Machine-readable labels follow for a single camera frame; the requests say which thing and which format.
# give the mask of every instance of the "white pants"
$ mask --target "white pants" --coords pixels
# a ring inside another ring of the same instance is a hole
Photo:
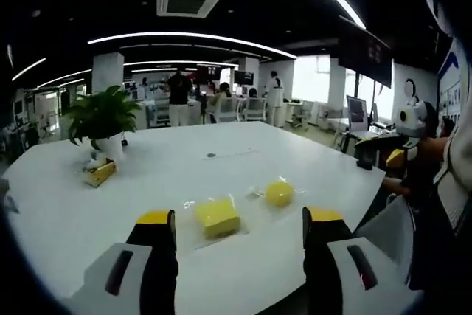
[[[267,106],[267,123],[277,126],[280,121],[280,107]]]
[[[188,125],[189,106],[188,105],[169,105],[169,119],[171,127]]]

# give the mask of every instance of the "yellow ball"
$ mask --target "yellow ball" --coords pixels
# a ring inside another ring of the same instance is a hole
[[[290,204],[294,196],[294,187],[284,181],[274,182],[265,189],[265,200],[276,207],[285,207]]]

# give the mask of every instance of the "potted plant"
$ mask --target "potted plant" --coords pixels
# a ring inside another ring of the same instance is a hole
[[[125,91],[119,86],[110,86],[89,97],[79,96],[69,109],[68,116],[72,120],[69,127],[69,140],[77,144],[76,139],[88,137],[91,146],[100,150],[112,160],[123,158],[121,133],[136,130],[133,111],[140,106],[127,98]]]

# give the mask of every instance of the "ceiling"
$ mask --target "ceiling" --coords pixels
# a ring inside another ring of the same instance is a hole
[[[396,61],[439,69],[450,42],[439,34],[424,0],[347,2],[368,30],[392,47]],[[242,56],[234,51],[287,59],[262,49],[205,38],[159,36],[87,44],[95,38],[148,31],[196,32],[251,41],[294,55],[313,55],[336,52],[332,43],[339,33],[339,15],[347,17],[334,0],[220,0],[205,19],[158,17],[156,0],[4,0],[3,4],[7,26],[1,45],[5,53],[0,63],[2,77],[10,80],[30,64],[47,58],[15,80],[15,86],[23,87],[90,69],[94,55],[117,50],[125,62],[225,61]],[[301,41],[309,45],[294,48]],[[13,69],[6,56],[7,44],[12,48]]]

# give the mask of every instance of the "ceiling air conditioner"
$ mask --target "ceiling air conditioner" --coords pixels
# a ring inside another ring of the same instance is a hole
[[[157,16],[206,18],[218,0],[157,0]]]

